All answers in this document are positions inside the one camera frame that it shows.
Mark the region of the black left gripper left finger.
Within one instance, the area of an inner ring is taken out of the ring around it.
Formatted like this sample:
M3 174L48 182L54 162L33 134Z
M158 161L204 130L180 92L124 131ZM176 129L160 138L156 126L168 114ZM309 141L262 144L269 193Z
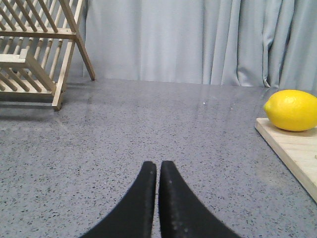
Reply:
M145 161L127 193L84 238L150 238L156 195L157 167Z

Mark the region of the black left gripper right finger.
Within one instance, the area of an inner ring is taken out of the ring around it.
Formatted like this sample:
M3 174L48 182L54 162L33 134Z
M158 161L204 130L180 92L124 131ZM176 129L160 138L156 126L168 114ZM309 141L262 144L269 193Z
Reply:
M200 202L172 161L161 164L159 221L163 238L239 237Z

